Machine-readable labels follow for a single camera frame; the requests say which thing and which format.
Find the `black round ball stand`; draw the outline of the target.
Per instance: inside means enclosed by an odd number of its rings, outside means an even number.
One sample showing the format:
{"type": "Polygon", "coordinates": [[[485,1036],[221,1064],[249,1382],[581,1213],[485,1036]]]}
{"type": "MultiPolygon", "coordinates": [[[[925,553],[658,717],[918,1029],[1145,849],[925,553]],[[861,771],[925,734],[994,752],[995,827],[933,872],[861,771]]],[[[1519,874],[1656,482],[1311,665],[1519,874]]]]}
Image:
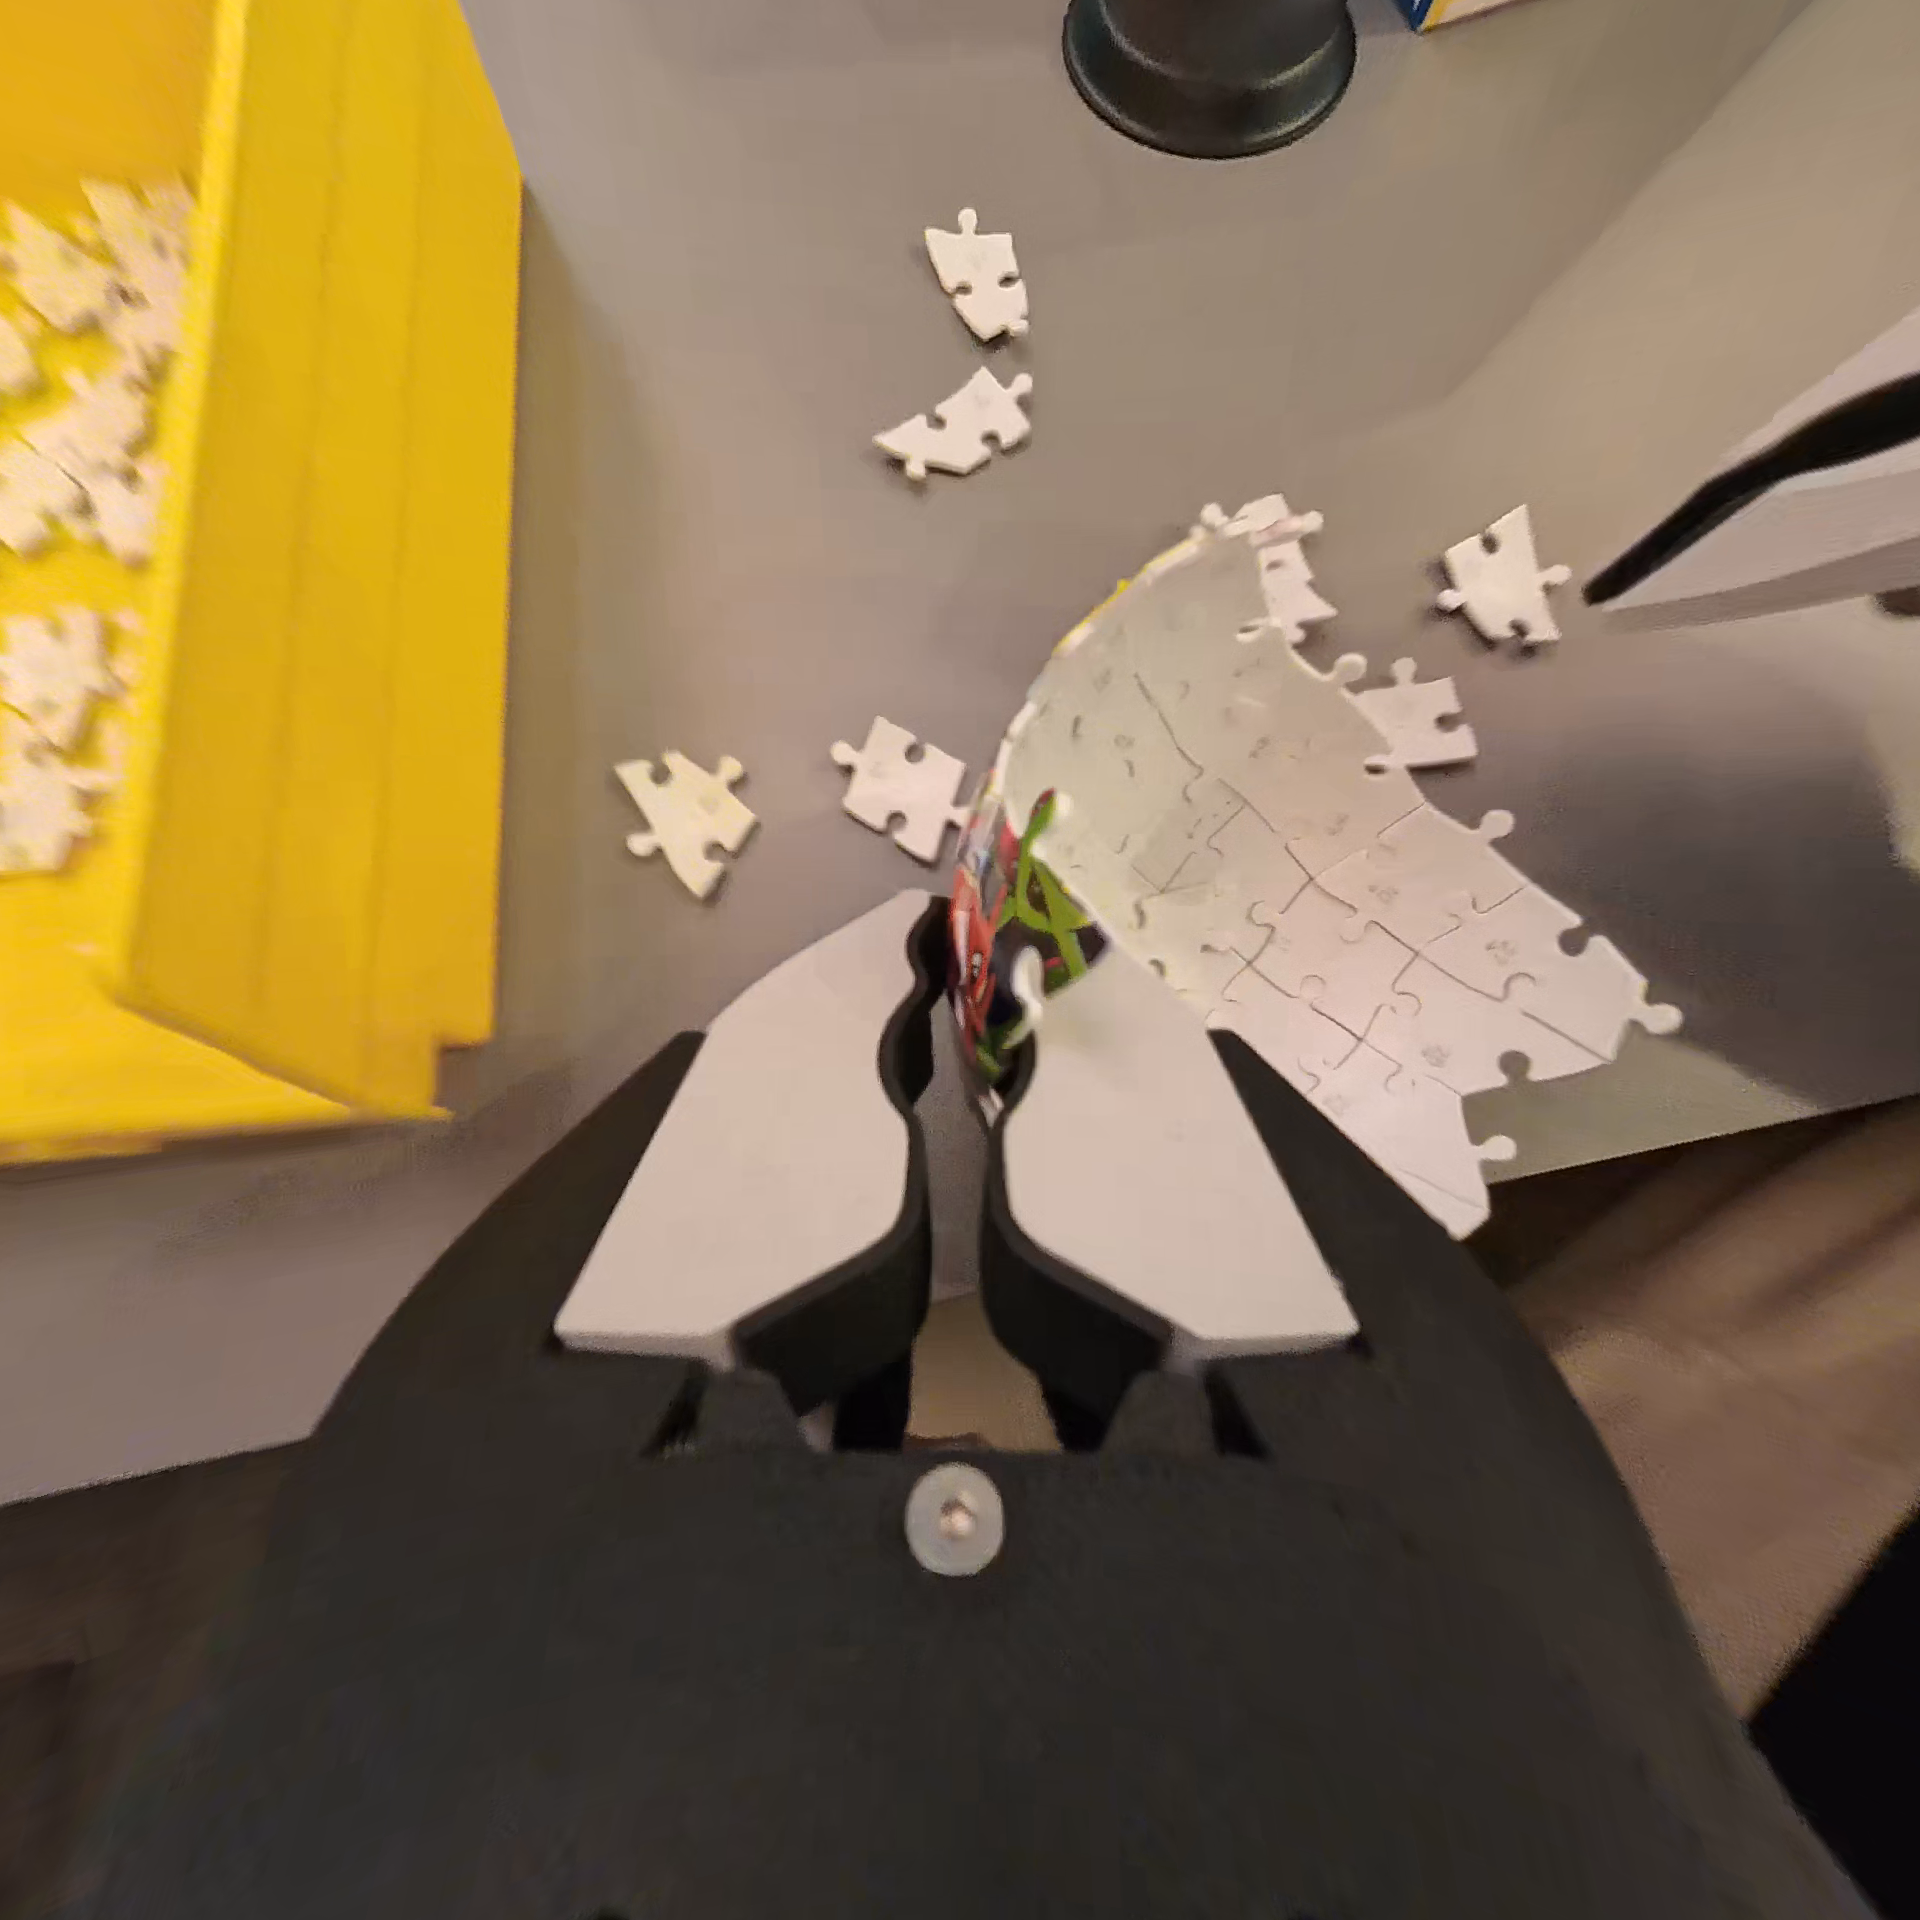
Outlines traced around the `black round ball stand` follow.
{"type": "Polygon", "coordinates": [[[1070,3],[1062,66],[1135,145],[1192,161],[1278,152],[1320,126],[1352,80],[1346,3],[1070,3]]]}

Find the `single white puzzle piece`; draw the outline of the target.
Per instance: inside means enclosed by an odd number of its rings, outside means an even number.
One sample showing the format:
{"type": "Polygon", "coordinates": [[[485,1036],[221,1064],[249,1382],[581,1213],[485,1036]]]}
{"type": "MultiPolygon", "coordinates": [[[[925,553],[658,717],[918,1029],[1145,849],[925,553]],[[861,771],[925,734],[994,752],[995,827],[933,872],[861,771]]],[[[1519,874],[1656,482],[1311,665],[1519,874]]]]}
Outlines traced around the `single white puzzle piece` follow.
{"type": "Polygon", "coordinates": [[[1536,652],[1560,640],[1552,594],[1573,570],[1539,560],[1526,502],[1451,544],[1440,570],[1434,612],[1462,618],[1482,643],[1536,652]]]}

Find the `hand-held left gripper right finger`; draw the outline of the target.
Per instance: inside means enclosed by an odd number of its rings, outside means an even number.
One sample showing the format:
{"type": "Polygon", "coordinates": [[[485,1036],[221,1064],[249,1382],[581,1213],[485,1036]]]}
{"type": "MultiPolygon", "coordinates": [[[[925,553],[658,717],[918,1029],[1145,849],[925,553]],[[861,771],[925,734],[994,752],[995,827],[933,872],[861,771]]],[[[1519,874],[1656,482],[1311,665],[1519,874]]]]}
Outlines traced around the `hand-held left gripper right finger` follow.
{"type": "Polygon", "coordinates": [[[991,1128],[982,1308],[1062,1451],[1171,1381],[1210,1450],[1232,1372],[1359,1357],[1359,1320],[1202,1017],[1139,964],[1054,1000],[991,1128]]]}

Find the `yellow plastic bin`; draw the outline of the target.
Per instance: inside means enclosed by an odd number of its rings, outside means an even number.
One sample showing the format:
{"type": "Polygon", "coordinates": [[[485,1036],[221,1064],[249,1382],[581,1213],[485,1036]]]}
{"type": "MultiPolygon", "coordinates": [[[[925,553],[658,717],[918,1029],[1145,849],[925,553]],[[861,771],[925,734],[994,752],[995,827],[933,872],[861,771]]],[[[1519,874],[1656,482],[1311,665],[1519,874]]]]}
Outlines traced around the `yellow plastic bin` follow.
{"type": "Polygon", "coordinates": [[[520,166],[461,5],[5,5],[5,203],[197,200],[127,757],[2,886],[5,1166],[437,1120],[496,1026],[520,166]]]}

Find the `scattered loose white puzzle pieces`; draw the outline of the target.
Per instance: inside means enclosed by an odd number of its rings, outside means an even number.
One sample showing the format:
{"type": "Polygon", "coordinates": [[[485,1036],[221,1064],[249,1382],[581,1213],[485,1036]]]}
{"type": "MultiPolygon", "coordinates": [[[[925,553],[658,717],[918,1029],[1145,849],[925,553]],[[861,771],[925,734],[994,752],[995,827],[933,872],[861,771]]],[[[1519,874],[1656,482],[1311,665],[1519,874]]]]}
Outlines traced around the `scattered loose white puzzle pieces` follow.
{"type": "MultiPolygon", "coordinates": [[[[925,228],[922,245],[951,312],[981,345],[991,348],[1026,336],[1029,294],[1016,262],[1016,242],[1008,232],[981,232],[975,210],[961,208],[953,228],[925,228]]],[[[903,421],[878,435],[872,444],[914,486],[925,484],[933,474],[968,476],[986,466],[991,457],[1026,444],[1030,394],[1029,373],[995,377],[991,369],[977,366],[933,411],[903,421]]],[[[1323,526],[1320,512],[1290,512],[1281,493],[1258,496],[1237,515],[1215,505],[1205,508],[1185,540],[1146,563],[1134,580],[1120,584],[1054,646],[1024,708],[1008,725],[1001,747],[1014,747],[1062,683],[1070,657],[1091,640],[1097,621],[1128,590],[1170,577],[1218,544],[1240,544],[1254,560],[1262,609],[1238,640],[1257,643],[1275,634],[1281,640],[1285,665],[1297,665],[1295,650],[1306,629],[1335,614],[1329,602],[1317,590],[1305,555],[1305,540],[1319,536],[1323,526]]],[[[1457,717],[1451,682],[1417,682],[1417,673],[1400,662],[1391,688],[1352,694],[1352,675],[1362,669],[1359,657],[1346,658],[1333,675],[1333,686],[1375,734],[1371,747],[1375,766],[1387,772],[1429,772],[1475,758],[1475,734],[1457,717]]],[[[975,805],[959,803],[967,766],[912,730],[875,717],[863,746],[851,747],[839,741],[832,757],[847,774],[847,817],[870,832],[891,835],[895,845],[922,866],[937,861],[946,832],[968,826],[973,817],[975,805]]],[[[659,758],[626,758],[613,774],[642,818],[642,830],[629,835],[629,852],[659,858],[694,898],[712,896],[728,874],[730,858],[746,845],[755,827],[755,817],[736,794],[745,780],[743,763],[723,757],[712,769],[703,769],[681,752],[665,752],[659,758]]]]}

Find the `unfinished puzzle ball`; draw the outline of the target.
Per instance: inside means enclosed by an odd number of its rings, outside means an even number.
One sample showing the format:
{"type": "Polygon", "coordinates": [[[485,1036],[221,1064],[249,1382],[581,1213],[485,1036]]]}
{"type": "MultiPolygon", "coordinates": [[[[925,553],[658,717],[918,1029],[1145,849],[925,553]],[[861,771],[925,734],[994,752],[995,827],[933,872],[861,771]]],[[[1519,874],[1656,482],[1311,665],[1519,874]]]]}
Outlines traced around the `unfinished puzzle ball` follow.
{"type": "Polygon", "coordinates": [[[1475,754],[1451,678],[1311,662],[1329,621],[1281,493],[1199,509],[1051,652],[975,792],[951,1009],[982,1114],[1042,996],[1105,956],[1246,1041],[1456,1238],[1489,1213],[1465,1101],[1667,1036],[1675,1009],[1415,772],[1475,754]]]}

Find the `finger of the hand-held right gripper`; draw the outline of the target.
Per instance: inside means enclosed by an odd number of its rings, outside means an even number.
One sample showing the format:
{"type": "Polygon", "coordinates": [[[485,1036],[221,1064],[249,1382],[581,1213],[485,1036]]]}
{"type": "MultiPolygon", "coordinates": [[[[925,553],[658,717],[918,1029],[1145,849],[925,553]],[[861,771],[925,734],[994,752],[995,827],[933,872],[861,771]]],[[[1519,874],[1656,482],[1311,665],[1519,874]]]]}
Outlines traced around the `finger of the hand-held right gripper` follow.
{"type": "Polygon", "coordinates": [[[1702,481],[1589,578],[1646,630],[1915,587],[1918,411],[1831,406],[1702,481]]]}
{"type": "Polygon", "coordinates": [[[1797,396],[1759,432],[1735,449],[1717,470],[1775,442],[1782,432],[1827,410],[1915,410],[1918,411],[1918,315],[1907,314],[1866,348],[1857,349],[1811,388],[1797,396]]]}

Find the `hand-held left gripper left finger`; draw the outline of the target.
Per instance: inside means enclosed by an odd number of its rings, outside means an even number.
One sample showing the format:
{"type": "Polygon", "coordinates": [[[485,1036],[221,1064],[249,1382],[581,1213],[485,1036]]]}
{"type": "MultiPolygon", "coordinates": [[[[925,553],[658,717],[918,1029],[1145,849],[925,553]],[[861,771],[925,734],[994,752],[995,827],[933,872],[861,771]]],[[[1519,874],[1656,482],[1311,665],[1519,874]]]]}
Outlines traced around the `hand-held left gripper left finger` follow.
{"type": "Polygon", "coordinates": [[[829,1450],[898,1450],[930,1301],[918,1101],[946,898],[901,891],[655,1056],[663,1107],[570,1291],[570,1354],[755,1373],[829,1450]]]}

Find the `heap of white puzzle pieces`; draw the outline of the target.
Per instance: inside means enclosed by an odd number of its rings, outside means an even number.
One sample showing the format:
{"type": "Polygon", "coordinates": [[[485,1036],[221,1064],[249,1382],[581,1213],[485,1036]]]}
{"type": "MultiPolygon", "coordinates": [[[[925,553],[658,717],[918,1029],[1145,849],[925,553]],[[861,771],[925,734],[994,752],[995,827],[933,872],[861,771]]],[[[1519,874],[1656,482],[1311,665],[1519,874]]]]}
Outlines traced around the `heap of white puzzle pieces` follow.
{"type": "Polygon", "coordinates": [[[87,178],[67,222],[5,203],[6,877],[65,869],[122,777],[194,222],[178,177],[87,178]]]}

